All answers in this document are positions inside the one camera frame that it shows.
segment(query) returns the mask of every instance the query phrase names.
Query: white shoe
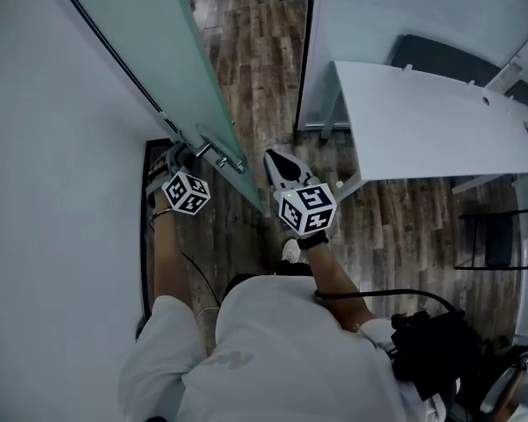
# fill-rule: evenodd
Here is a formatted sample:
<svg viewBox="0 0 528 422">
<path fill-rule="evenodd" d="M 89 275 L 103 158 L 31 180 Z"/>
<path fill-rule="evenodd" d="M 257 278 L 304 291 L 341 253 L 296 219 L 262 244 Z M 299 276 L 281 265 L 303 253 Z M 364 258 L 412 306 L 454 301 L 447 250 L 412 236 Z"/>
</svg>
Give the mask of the white shoe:
<svg viewBox="0 0 528 422">
<path fill-rule="evenodd" d="M 290 239 L 287 243 L 285 243 L 282 250 L 282 260 L 285 259 L 286 261 L 293 264 L 299 260 L 300 256 L 301 249 L 299 248 L 296 239 Z"/>
</svg>

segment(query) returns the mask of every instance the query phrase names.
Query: white cube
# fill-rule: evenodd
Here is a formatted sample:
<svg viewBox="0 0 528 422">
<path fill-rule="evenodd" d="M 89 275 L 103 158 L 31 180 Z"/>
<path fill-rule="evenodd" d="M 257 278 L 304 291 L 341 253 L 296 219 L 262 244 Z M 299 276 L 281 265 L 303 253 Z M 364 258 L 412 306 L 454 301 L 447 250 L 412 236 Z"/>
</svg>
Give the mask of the white cube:
<svg viewBox="0 0 528 422">
<path fill-rule="evenodd" d="M 280 219 L 300 236 L 330 227 L 335 211 L 336 201 L 325 183 L 283 191 L 280 196 Z"/>
<path fill-rule="evenodd" d="M 182 171 L 164 183 L 162 190 L 174 211 L 188 215 L 196 214 L 211 198 L 205 181 Z"/>
</svg>

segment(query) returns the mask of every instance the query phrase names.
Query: wooden floor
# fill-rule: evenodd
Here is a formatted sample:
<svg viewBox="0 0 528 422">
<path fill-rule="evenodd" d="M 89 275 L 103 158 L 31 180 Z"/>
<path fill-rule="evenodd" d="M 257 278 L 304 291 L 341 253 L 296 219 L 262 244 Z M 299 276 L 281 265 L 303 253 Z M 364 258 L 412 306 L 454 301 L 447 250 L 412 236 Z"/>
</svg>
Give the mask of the wooden floor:
<svg viewBox="0 0 528 422">
<path fill-rule="evenodd" d="M 271 197 L 262 165 L 262 155 L 270 147 L 295 152 L 331 186 L 349 178 L 356 167 L 349 134 L 334 133 L 325 145 L 318 134 L 297 134 L 295 139 L 293 135 L 305 1 L 195 1 L 203 45 L 263 201 L 268 204 Z M 264 215 L 255 211 L 208 165 L 202 176 L 213 198 L 195 218 L 180 216 L 181 246 L 222 295 L 238 273 L 273 272 L 287 234 L 269 209 Z M 466 260 L 470 243 L 458 216 L 483 208 L 516 208 L 510 178 L 459 196 L 452 196 L 450 189 L 449 178 L 371 182 L 341 203 L 330 245 L 362 290 L 428 290 L 464 309 L 481 336 L 511 338 L 520 274 L 453 269 Z M 515 247 L 518 256 L 518 242 Z M 202 277 L 193 267 L 190 271 L 196 308 L 214 306 Z M 436 302 L 415 296 L 376 298 L 370 307 L 381 317 L 442 310 Z M 199 319 L 209 349 L 215 317 L 216 311 L 205 311 Z"/>
</svg>

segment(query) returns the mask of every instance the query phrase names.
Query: white table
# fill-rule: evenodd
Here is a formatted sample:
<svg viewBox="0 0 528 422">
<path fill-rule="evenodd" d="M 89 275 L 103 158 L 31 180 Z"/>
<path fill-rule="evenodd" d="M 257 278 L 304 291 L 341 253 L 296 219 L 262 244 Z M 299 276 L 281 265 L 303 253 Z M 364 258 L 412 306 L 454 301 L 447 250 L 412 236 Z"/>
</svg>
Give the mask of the white table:
<svg viewBox="0 0 528 422">
<path fill-rule="evenodd" d="M 528 107 L 443 76 L 363 62 L 334 62 L 326 96 L 328 138 L 342 93 L 358 170 L 340 201 L 371 180 L 481 175 L 456 192 L 506 173 L 528 173 Z"/>
</svg>

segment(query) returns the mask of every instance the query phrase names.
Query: door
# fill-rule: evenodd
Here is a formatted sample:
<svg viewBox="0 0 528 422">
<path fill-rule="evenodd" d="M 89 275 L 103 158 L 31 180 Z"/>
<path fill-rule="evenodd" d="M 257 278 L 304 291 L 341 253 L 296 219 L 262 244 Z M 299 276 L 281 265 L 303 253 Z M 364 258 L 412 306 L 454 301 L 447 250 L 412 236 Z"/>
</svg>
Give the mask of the door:
<svg viewBox="0 0 528 422">
<path fill-rule="evenodd" d="M 192 149 L 261 210 L 188 0 L 73 0 Z"/>
</svg>

